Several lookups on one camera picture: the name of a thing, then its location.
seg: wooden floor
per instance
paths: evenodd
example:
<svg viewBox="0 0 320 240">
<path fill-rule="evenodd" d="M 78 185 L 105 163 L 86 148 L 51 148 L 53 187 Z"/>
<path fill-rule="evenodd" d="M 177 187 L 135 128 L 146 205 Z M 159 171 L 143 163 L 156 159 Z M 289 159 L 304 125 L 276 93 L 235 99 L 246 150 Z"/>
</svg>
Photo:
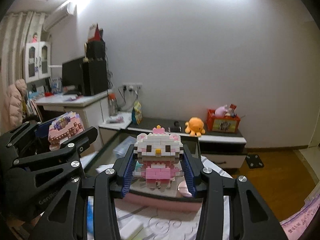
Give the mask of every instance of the wooden floor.
<svg viewBox="0 0 320 240">
<path fill-rule="evenodd" d="M 293 151 L 259 152 L 264 167 L 249 169 L 247 162 L 238 170 L 227 170 L 232 177 L 246 176 L 267 202 L 279 221 L 282 221 L 304 205 L 304 199 L 315 183 Z"/>
</svg>

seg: wall socket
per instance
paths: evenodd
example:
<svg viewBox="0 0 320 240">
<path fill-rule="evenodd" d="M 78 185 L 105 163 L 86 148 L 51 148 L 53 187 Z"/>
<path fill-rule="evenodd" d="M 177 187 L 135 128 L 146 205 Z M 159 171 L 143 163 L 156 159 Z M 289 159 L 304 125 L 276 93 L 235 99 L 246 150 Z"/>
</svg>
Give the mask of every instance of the wall socket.
<svg viewBox="0 0 320 240">
<path fill-rule="evenodd" d="M 127 91 L 129 91 L 130 88 L 138 91 L 142 89 L 142 83 L 122 83 L 122 85 L 127 86 Z"/>
</svg>

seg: orange octopus plush toy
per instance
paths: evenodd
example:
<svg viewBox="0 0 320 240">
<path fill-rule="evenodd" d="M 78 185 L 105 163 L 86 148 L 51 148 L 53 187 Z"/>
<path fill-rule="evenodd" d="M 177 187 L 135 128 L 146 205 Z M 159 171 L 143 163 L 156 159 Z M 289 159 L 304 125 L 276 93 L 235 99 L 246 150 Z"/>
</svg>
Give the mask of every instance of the orange octopus plush toy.
<svg viewBox="0 0 320 240">
<path fill-rule="evenodd" d="M 200 137 L 201 134 L 205 133 L 203 129 L 204 123 L 198 117 L 192 117 L 189 122 L 186 122 L 186 126 L 185 132 L 190 133 L 190 136 Z"/>
</svg>

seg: cabinet glass panel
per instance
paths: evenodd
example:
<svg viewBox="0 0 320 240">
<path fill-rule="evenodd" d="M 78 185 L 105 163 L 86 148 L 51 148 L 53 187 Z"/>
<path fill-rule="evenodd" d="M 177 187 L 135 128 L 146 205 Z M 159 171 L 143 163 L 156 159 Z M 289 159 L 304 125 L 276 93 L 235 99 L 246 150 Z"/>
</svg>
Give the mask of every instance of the cabinet glass panel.
<svg viewBox="0 0 320 240">
<path fill-rule="evenodd" d="M 29 77 L 34 77 L 36 75 L 35 63 L 36 63 L 36 48 L 31 47 L 29 49 L 29 62 L 28 62 Z"/>
<path fill-rule="evenodd" d="M 41 73 L 48 73 L 48 47 L 43 46 L 41 49 Z"/>
</svg>

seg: pink puffer jacket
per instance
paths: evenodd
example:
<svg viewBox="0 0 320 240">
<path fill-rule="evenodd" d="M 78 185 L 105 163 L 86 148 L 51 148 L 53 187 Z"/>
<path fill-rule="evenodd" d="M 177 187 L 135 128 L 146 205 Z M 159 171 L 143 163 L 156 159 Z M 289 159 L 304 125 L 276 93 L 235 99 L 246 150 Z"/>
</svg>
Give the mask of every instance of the pink puffer jacket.
<svg viewBox="0 0 320 240">
<path fill-rule="evenodd" d="M 24 79 L 19 79 L 8 87 L 1 113 L 4 132 L 22 124 L 22 101 L 26 93 L 27 85 Z"/>
</svg>

